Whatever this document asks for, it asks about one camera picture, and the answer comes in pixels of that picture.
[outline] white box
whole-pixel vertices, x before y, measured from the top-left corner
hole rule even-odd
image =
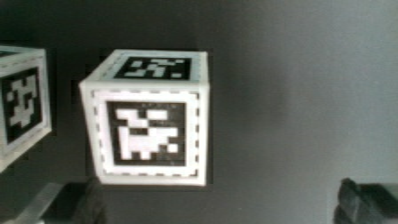
[[[207,52],[116,50],[81,91],[102,182],[207,185]]]
[[[47,53],[0,46],[0,172],[50,131]]]

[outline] dark surface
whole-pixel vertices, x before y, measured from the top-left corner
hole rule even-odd
[[[79,82],[113,49],[207,50],[212,184],[106,186],[111,223],[331,223],[342,179],[398,179],[397,39],[397,0],[2,0],[0,42],[49,48],[56,132],[0,214],[93,175]]]

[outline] gray wall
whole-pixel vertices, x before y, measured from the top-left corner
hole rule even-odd
[[[0,213],[93,175],[77,83],[109,49],[212,54],[214,183],[106,187],[111,223],[331,223],[340,180],[398,182],[397,0],[0,1],[47,47],[56,133],[0,175]]]

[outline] white border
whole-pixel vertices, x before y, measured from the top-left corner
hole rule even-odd
[[[0,58],[0,77],[10,76],[13,73],[40,67],[40,87],[42,87],[42,110],[43,110],[43,122],[20,136],[20,138],[8,144],[6,131],[0,133],[0,172],[34,146],[49,132],[52,131],[50,120],[50,97],[49,97],[49,78],[47,78],[47,58],[45,50],[10,47],[13,49],[24,49],[24,54],[17,54]],[[0,128],[6,130],[4,125],[4,106],[0,104]]]
[[[100,150],[97,150],[95,157],[100,157],[102,165],[102,174],[109,175],[132,175],[143,178],[143,176],[153,176],[159,179],[164,179],[162,176],[169,178],[198,178],[200,172],[205,172],[200,167],[200,159],[203,153],[200,153],[198,141],[200,133],[196,131],[200,126],[200,101],[198,93],[180,92],[171,93],[168,91],[150,92],[150,91],[95,91],[95,101],[93,104],[98,105],[95,108],[97,111],[97,145]],[[185,129],[187,129],[187,165],[185,166],[129,166],[114,164],[114,154],[113,154],[113,143],[111,143],[111,128],[109,128],[109,111],[107,111],[107,102],[173,102],[185,103]]]

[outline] black square pattern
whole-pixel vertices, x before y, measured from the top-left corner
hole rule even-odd
[[[43,121],[40,68],[0,78],[8,144]]]
[[[114,163],[185,166],[185,103],[107,102]]]
[[[189,80],[191,61],[191,58],[130,57],[114,78]]]

